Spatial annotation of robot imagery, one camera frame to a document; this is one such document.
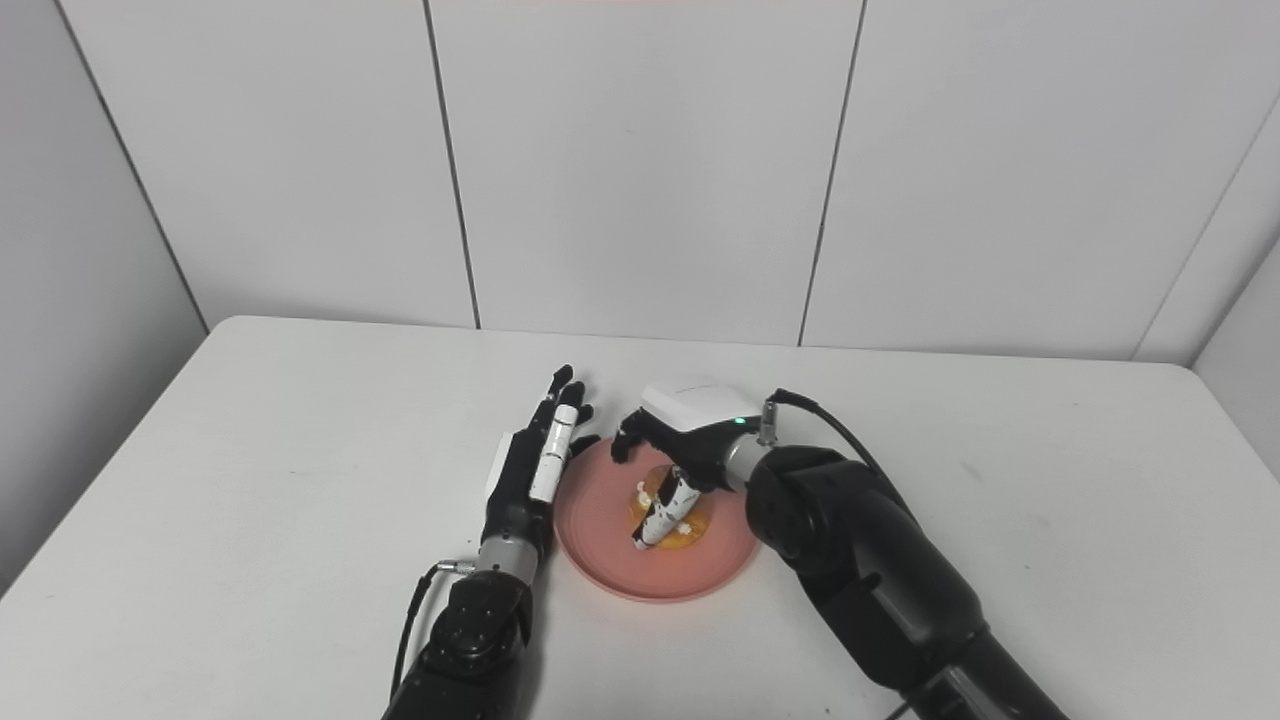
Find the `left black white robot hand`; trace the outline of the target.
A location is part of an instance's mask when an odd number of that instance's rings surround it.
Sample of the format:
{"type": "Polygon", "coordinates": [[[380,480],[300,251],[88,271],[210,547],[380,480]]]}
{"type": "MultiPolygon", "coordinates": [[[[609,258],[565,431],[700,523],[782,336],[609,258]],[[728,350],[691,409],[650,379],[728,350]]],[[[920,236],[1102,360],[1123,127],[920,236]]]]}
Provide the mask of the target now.
{"type": "Polygon", "coordinates": [[[511,436],[486,500],[483,544],[493,538],[525,541],[540,553],[547,551],[561,477],[600,439],[598,434],[579,433],[594,418],[585,393],[573,366],[564,364],[553,374],[529,424],[511,436]]]}

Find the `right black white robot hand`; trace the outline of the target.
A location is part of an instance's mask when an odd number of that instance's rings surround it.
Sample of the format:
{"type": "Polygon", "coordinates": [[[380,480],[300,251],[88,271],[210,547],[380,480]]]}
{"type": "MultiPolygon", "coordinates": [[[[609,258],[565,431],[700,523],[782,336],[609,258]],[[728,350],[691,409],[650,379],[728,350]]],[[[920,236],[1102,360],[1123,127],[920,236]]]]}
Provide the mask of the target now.
{"type": "Polygon", "coordinates": [[[703,496],[744,493],[756,465],[774,446],[772,424],[759,401],[713,380],[653,383],[611,441],[611,460],[630,461],[646,445],[669,468],[632,532],[639,550],[676,534],[703,496]]]}

